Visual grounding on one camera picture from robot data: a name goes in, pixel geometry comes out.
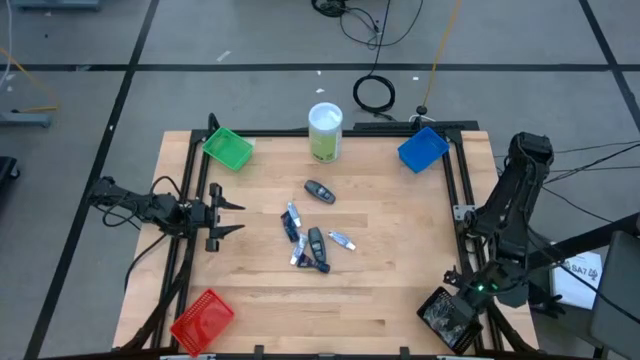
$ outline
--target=small bottle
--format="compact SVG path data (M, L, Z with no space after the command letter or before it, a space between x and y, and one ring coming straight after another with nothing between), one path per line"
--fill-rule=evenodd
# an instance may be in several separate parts
M289 262L291 265L298 263L298 259L304 254L304 248L307 247L307 243L309 242L309 237L305 234L299 233L298 237L300 237L300 240L298 240L298 244L293 249L293 254L291 254L291 261Z
M316 104L309 111L311 155L322 163L340 156L342 142L342 110L332 103Z
M291 201L287 203L287 211L289 212L291 219L293 219L293 223L296 224L296 227L302 226L300 215L298 214L298 209L296 209L296 206L293 205Z
M347 235L344 235L338 232L329 231L329 237L335 240L335 242L340 244L340 246L342 246L345 249L349 249L349 250L356 249L355 244L351 242L351 240L347 237Z

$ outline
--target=black remote control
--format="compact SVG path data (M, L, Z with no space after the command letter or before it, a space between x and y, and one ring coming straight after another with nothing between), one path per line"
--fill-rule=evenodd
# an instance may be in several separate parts
M333 195L333 193L329 191L329 189L322 186L320 183L316 181L307 180L307 182L304 184L304 188L311 195L315 196L317 199L320 199L326 202L327 204L333 204L334 202L336 202L335 195Z
M322 233L317 227L309 229L309 245L313 252L313 257L317 262L327 262L327 252L324 249L324 239Z

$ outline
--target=green basket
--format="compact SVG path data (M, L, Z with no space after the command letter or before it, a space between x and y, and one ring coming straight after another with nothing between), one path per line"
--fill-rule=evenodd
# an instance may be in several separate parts
M202 150L229 169L238 171L251 157L253 145L233 131L220 128L204 143Z

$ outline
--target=green label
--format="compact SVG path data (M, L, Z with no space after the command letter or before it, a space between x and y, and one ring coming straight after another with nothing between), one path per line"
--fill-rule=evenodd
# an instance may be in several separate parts
M336 159L340 133L333 135L323 135L311 130L309 140L311 141L311 154L319 161L329 162Z

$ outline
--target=wooden tabletop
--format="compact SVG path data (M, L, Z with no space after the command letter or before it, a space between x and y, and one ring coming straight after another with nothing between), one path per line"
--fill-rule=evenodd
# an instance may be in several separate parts
M165 133L155 178L168 175L180 183L189 136ZM489 139L477 131L464 132L463 139L481 205L497 182ZM198 234L188 304L212 288L235 311L210 352L251 353L261 344L267 353L397 354L401 346L409 346L412 354L450 353L416 315L443 285L444 272L458 264L444 170L438 161L420 174L411 172L396 151L405 140L344 138L340 158L320 164L311 157L307 138L256 138L251 159L238 173L211 161L207 183L219 183L228 201L247 209L221 211L221 224L246 228L221 240L220 252L205 252L208 232ZM200 157L199 151L190 197ZM463 198L453 149L451 158ZM335 204L313 199L303 189L307 179L331 189ZM170 185L158 185L157 192L165 191L172 191ZM301 214L302 231L318 226L324 233L329 274L289 264L293 246L279 216L291 200ZM329 231L347 234L356 250L338 246L326 236ZM143 226L136 254L159 235L155 226ZM168 243L132 272L114 346L129 340L157 304ZM500 308L537 348L528 306ZM165 322L165 344L173 311L174 306ZM483 336L489 347L487 326Z

